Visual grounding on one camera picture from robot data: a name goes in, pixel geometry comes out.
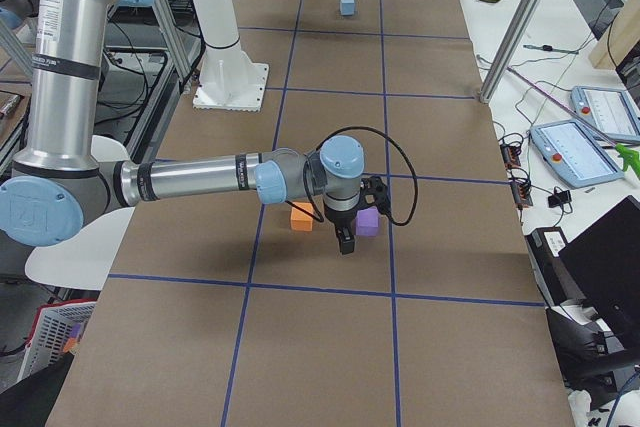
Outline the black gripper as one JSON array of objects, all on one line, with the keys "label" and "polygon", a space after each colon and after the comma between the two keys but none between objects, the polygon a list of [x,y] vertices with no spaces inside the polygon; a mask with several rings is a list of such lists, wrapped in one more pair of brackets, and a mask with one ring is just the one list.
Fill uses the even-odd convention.
[{"label": "black gripper", "polygon": [[358,202],[324,199],[323,208],[326,219],[334,226],[340,253],[352,254],[356,245],[353,225],[357,217]]}]

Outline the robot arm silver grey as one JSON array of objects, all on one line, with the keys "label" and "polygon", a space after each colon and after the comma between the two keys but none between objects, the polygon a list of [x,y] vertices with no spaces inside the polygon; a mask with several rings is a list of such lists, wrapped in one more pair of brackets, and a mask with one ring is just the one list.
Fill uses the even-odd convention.
[{"label": "robot arm silver grey", "polygon": [[333,134],[314,151],[280,148],[188,162],[100,162],[91,152],[107,14],[119,0],[39,0],[25,146],[1,186],[1,228],[52,246],[119,208],[143,201],[255,191],[264,204],[323,199],[339,249],[355,248],[364,199],[361,144]]}]

